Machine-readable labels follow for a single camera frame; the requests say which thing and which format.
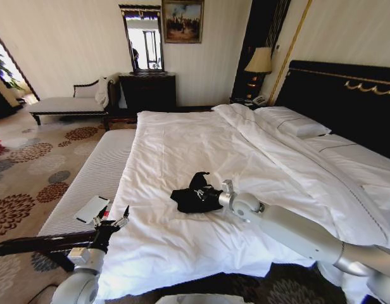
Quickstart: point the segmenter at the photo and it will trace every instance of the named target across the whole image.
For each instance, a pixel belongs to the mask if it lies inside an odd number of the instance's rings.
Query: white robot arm
[[[236,194],[225,180],[219,203],[238,217],[259,225],[264,233],[304,257],[327,262],[343,272],[368,277],[367,286],[390,304],[390,250],[342,242],[321,225],[277,205],[264,205],[252,194]]]
[[[63,281],[53,294],[52,304],[91,304],[98,293],[98,280],[101,274],[103,259],[108,252],[111,235],[127,224],[129,206],[119,220],[100,221],[94,218],[97,234],[87,248],[73,248],[68,255],[76,264],[74,273]]]

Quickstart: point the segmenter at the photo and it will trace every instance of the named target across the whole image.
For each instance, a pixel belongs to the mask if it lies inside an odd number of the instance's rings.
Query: white pillow
[[[95,93],[95,101],[105,108],[108,103],[108,81],[100,77],[98,80],[98,90]]]
[[[316,137],[331,132],[324,125],[284,106],[258,108],[255,113],[278,130],[297,137]]]
[[[305,142],[360,185],[390,223],[390,159],[334,134]]]

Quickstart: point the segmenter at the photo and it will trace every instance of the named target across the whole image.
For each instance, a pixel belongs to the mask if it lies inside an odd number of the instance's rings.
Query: carpet
[[[119,123],[112,129],[134,127]],[[38,233],[103,134],[99,118],[42,117],[37,126],[20,110],[0,120],[0,242]],[[42,288],[67,277],[38,253],[0,257],[0,303],[28,303]],[[54,290],[48,287],[31,303],[50,303]],[[265,278],[217,274],[107,303],[153,304],[178,293],[239,295],[264,304],[346,303],[341,289],[316,267],[284,264],[273,264]]]

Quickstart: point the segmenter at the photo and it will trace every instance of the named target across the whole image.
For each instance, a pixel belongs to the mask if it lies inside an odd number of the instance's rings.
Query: dark wooden pillar
[[[291,0],[253,0],[237,66],[232,98],[245,98],[250,91],[256,90],[255,87],[247,85],[252,78],[256,77],[256,74],[245,72],[244,69],[253,57],[256,48],[266,46],[274,50],[290,2]],[[260,75],[256,84],[258,90],[263,81],[264,75]]]

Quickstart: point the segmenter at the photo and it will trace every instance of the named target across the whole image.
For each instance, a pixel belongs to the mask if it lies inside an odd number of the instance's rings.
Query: white bedsheet
[[[227,209],[184,214],[170,195],[194,173],[220,189],[284,206],[355,244],[390,248],[390,226],[368,196],[303,141],[280,133],[244,106],[206,113],[142,112],[110,218],[130,205],[130,222],[110,240],[99,299],[199,279],[218,272],[265,276],[272,262],[309,266],[300,256]],[[344,275],[343,289],[358,302],[362,278]]]

